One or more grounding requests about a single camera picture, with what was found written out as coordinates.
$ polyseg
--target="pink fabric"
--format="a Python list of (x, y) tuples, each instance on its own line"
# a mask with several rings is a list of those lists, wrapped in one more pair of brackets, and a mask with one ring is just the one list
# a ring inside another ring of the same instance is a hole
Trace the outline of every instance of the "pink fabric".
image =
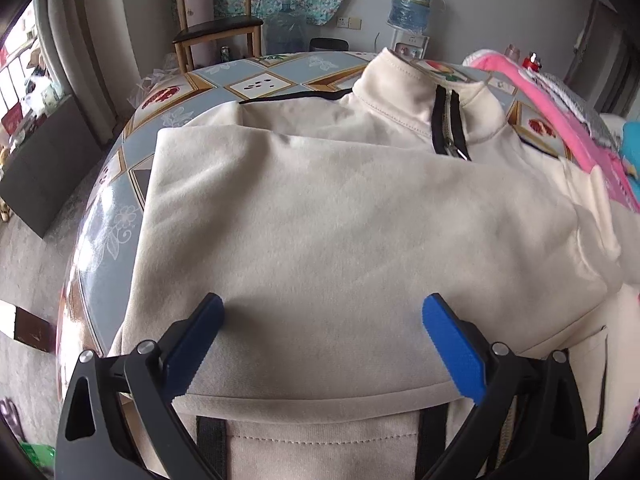
[(551, 122), (567, 147), (574, 154), (580, 168), (590, 172), (594, 166), (602, 168), (609, 197), (631, 211), (640, 212), (619, 156), (597, 146), (584, 127), (570, 112), (564, 113), (553, 98), (536, 85), (527, 69), (515, 64), (503, 54), (492, 50), (480, 51), (468, 58), (468, 65), (480, 70), (502, 72), (531, 99), (538, 110)]

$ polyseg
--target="gray concrete floor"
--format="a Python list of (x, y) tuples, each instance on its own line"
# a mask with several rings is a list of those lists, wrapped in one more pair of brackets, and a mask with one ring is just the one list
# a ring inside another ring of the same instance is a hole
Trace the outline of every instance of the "gray concrete floor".
[[(44, 240), (16, 215), (0, 222), (0, 300), (56, 323), (66, 264), (99, 168), (74, 191)], [(0, 333), (0, 397), (14, 401), (28, 442), (55, 446), (60, 417), (55, 354)]]

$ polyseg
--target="round table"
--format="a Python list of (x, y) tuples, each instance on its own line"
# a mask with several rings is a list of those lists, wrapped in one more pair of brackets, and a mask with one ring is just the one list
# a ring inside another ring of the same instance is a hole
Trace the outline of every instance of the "round table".
[[(241, 59), (174, 76), (153, 89), (113, 145), (80, 224), (58, 316), (61, 397), (79, 353), (93, 349), (105, 355), (124, 320), (158, 130), (183, 126), (228, 101), (350, 88), (374, 57), (365, 52), (305, 52)], [(426, 60), (412, 63), (448, 81), (486, 81), (514, 127), (535, 137), (526, 123), (520, 124), (521, 117), (542, 115), (502, 75)]]

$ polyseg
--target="chair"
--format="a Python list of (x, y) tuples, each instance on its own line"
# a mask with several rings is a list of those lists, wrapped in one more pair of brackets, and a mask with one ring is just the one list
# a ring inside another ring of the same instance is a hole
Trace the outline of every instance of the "chair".
[(244, 16), (219, 18), (212, 22), (193, 25), (193, 27), (187, 26), (187, 12), (184, 0), (175, 1), (178, 7), (180, 33), (174, 38), (174, 47), (182, 73), (194, 70), (191, 45), (203, 43), (204, 41), (246, 34), (246, 45), (249, 53), (253, 53), (255, 57), (262, 55), (262, 46), (260, 44), (262, 20), (251, 15), (251, 0), (244, 0), (244, 11), (246, 13)]

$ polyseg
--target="metal screw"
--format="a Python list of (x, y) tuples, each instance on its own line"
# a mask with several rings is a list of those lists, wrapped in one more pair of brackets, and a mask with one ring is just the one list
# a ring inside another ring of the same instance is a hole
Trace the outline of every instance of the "metal screw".
[(156, 347), (156, 342), (147, 339), (138, 345), (138, 353), (141, 355), (148, 354)]
[(509, 347), (504, 343), (494, 343), (491, 346), (491, 350), (496, 355), (507, 355), (509, 353)]
[(560, 350), (555, 350), (552, 353), (552, 356), (554, 358), (554, 361), (556, 363), (565, 363), (566, 362), (566, 354)]
[(92, 350), (84, 350), (83, 352), (81, 352), (79, 357), (81, 363), (88, 363), (93, 358), (94, 352)]

